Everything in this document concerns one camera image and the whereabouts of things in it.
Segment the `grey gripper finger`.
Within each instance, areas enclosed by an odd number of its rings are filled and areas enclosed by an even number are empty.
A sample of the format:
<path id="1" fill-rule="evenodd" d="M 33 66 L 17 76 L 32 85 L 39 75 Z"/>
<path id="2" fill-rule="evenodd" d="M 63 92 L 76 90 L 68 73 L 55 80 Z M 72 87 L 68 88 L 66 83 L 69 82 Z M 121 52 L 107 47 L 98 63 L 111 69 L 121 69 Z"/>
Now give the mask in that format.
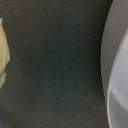
<path id="1" fill-rule="evenodd" d="M 3 29 L 2 22 L 3 22 L 3 19 L 0 18 L 0 89 L 2 88 L 5 82 L 6 65 L 10 61 L 9 47 L 8 47 L 7 38 L 6 38 L 5 31 Z"/>

